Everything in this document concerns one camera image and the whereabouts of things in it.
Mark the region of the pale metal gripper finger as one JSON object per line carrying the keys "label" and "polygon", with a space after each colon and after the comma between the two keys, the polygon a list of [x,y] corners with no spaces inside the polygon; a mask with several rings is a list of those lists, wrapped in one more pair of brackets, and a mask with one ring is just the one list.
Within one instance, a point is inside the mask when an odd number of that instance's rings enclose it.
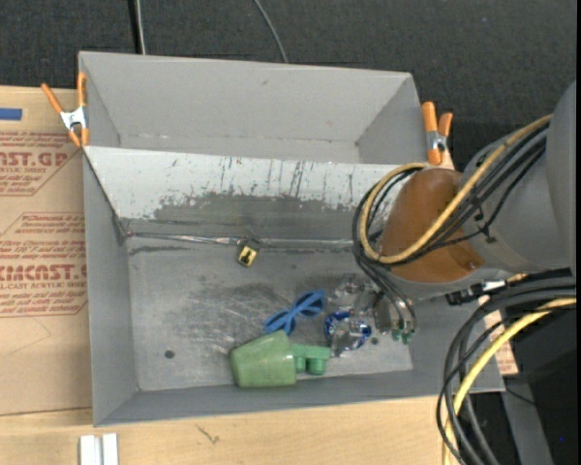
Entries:
{"label": "pale metal gripper finger", "polygon": [[372,295],[359,297],[352,306],[352,319],[359,326],[372,326],[374,323],[373,306],[375,299]]}
{"label": "pale metal gripper finger", "polygon": [[345,274],[337,286],[338,299],[356,299],[371,287],[371,281],[365,276]]}

